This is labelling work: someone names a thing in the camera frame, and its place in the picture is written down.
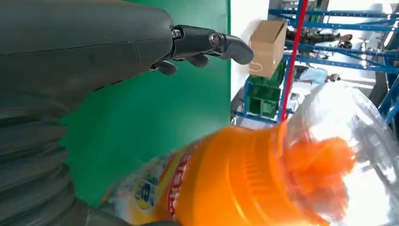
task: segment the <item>robotic arm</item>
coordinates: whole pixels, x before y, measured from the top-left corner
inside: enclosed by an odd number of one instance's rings
[[[89,92],[146,71],[173,75],[170,61],[254,56],[237,37],[120,1],[2,1],[0,21],[0,225],[127,225],[75,197],[59,119]]]

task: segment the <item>robotic finger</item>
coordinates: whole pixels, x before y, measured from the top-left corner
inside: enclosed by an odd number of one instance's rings
[[[233,59],[241,65],[249,64],[254,58],[251,48],[240,38],[217,33],[214,30],[177,25],[172,30],[173,47],[165,60],[188,61],[196,67],[205,67],[208,63],[206,55],[219,57],[224,60]],[[171,64],[155,63],[151,70],[171,75],[172,71],[177,72],[177,67],[172,70]]]

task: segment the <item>blue metal shelf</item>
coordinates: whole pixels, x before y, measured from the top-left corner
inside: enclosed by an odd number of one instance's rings
[[[297,20],[292,16],[298,13],[297,10],[285,10],[285,9],[269,9],[269,13],[286,19],[289,26],[296,26]],[[376,31],[376,32],[399,32],[399,28],[392,27],[385,24],[394,24],[399,20],[399,14],[385,14],[381,12],[365,12],[365,11],[307,11],[306,15],[313,16],[351,16],[351,17],[367,17],[367,18],[385,18],[379,21],[365,22],[360,24],[332,24],[322,22],[308,22],[305,21],[304,27],[312,28],[329,28],[329,29],[347,29],[347,30],[359,30],[359,31]]]
[[[296,26],[296,21],[289,20],[289,26]],[[375,24],[325,24],[321,22],[304,22],[304,27],[312,28],[329,28],[329,29],[347,29],[347,30],[358,30],[358,31],[374,31],[374,32],[399,32],[399,28],[375,25]]]
[[[303,13],[304,10],[302,9],[302,2],[304,4],[307,3],[307,0],[299,0],[298,3],[298,10],[285,10],[285,9],[270,9],[269,13],[271,15],[281,17],[287,20],[288,25],[296,27],[298,24],[297,18],[303,20]],[[331,29],[348,29],[348,30],[362,30],[362,31],[376,31],[376,32],[399,32],[399,28],[394,27],[393,24],[399,21],[399,13],[393,14],[385,14],[376,11],[307,11],[306,15],[313,15],[313,16],[351,16],[351,17],[366,17],[366,18],[381,18],[379,21],[372,21],[372,22],[365,22],[360,24],[334,24],[334,23],[320,23],[320,22],[307,22],[303,23],[303,27],[312,27],[312,28],[331,28]],[[286,47],[292,50],[292,46],[294,43],[292,41],[286,41]],[[354,64],[354,63],[344,63],[344,62],[337,62],[325,59],[318,59],[318,58],[309,58],[303,56],[297,56],[296,61],[305,62],[305,63],[315,63],[315,64],[323,64],[323,65],[333,65],[333,66],[340,66],[340,67],[347,67],[347,68],[354,68],[354,69],[361,69],[367,71],[375,71],[375,72],[382,72],[386,73],[387,81],[388,81],[388,89],[389,92],[387,96],[384,98],[381,106],[379,107],[380,113],[386,117],[386,121],[388,123],[395,121],[399,122],[395,119],[395,115],[399,112],[399,68],[396,68],[392,65],[394,60],[399,59],[399,52],[397,51],[371,51],[371,50],[356,50],[356,49],[344,49],[344,48],[334,48],[334,47],[324,47],[324,46],[314,46],[314,45],[307,45],[307,44],[299,44],[298,46],[299,51],[327,51],[332,53],[340,53],[351,58],[366,61],[366,65]],[[362,55],[366,56],[376,56],[382,57],[384,59],[384,63],[380,63],[370,59],[363,59]],[[287,63],[291,60],[291,55],[284,55],[283,59],[287,60]],[[286,94],[287,91],[290,90],[291,84],[287,84],[289,80],[288,77],[288,70],[292,69],[287,67],[285,76],[284,76],[284,88],[282,90],[282,96],[279,103],[279,110],[278,110],[278,117],[277,121],[272,119],[267,119],[260,116],[255,116],[248,114],[247,106],[244,105],[244,112],[237,113],[237,116],[249,118],[256,121],[262,121],[268,124],[275,124],[285,117],[282,115],[284,106],[284,98],[287,98]],[[246,90],[248,89],[248,84],[246,82],[245,85]],[[287,113],[293,113],[292,110],[288,109]]]
[[[298,10],[287,9],[269,9],[269,13],[275,16],[281,14],[297,14]],[[398,18],[399,13],[386,14],[376,11],[307,11],[306,15],[315,16],[353,16],[353,17],[369,17],[369,18]]]
[[[292,46],[291,41],[286,41],[286,46]],[[334,47],[324,47],[324,46],[312,46],[306,44],[299,44],[299,50],[320,50],[320,51],[330,51],[336,53],[352,53],[358,55],[368,55],[368,56],[379,56],[379,57],[393,57],[399,58],[399,52],[384,52],[384,51],[370,51],[370,50],[357,50],[357,49],[346,49],[346,48],[334,48]]]

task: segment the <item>green plastic crate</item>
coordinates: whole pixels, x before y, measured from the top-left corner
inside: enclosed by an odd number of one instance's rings
[[[279,87],[283,82],[285,69],[286,61],[282,60],[271,78],[250,75],[249,81],[256,85]]]
[[[274,118],[276,115],[281,90],[277,87],[267,87],[252,84],[247,93],[245,104],[252,114]]]

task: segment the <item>clear plastic bottle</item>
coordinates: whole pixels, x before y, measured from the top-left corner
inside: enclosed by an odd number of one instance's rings
[[[289,122],[221,129],[155,158],[108,201],[132,224],[396,224],[398,154],[373,104],[356,89],[328,83]]]

